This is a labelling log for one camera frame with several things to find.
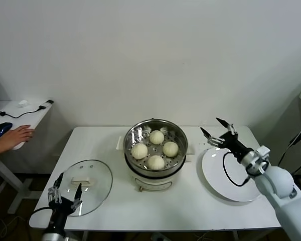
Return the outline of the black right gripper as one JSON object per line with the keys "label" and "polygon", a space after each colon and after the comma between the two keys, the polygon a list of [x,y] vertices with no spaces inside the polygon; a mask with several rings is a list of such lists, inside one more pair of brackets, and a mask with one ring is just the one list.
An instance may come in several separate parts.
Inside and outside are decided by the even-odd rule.
{"label": "black right gripper", "polygon": [[221,118],[216,118],[216,120],[225,127],[229,132],[221,135],[219,138],[213,137],[209,132],[207,132],[203,127],[200,127],[204,137],[207,139],[208,144],[214,147],[226,148],[228,149],[233,156],[237,159],[238,162],[241,162],[242,159],[251,151],[252,148],[248,148],[243,145],[238,140],[238,132],[235,129],[233,124],[228,123],[226,120]]}

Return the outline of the person bare hand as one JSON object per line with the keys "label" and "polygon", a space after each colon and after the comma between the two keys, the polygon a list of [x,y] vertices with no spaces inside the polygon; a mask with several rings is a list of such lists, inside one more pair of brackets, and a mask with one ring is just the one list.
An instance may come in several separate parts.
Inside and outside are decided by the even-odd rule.
{"label": "person bare hand", "polygon": [[30,125],[23,125],[14,130],[9,130],[0,137],[0,148],[3,151],[11,150],[20,143],[31,139],[34,132],[35,130],[30,128]]}

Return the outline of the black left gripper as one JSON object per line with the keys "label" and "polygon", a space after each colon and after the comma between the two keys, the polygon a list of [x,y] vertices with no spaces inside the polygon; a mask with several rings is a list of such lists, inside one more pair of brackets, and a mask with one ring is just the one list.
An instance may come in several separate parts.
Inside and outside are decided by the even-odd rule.
{"label": "black left gripper", "polygon": [[68,216],[73,214],[82,203],[82,183],[78,185],[74,200],[71,201],[61,196],[60,185],[62,179],[63,173],[59,175],[53,186],[48,189],[48,202],[52,210],[49,226],[52,227],[65,227]]}

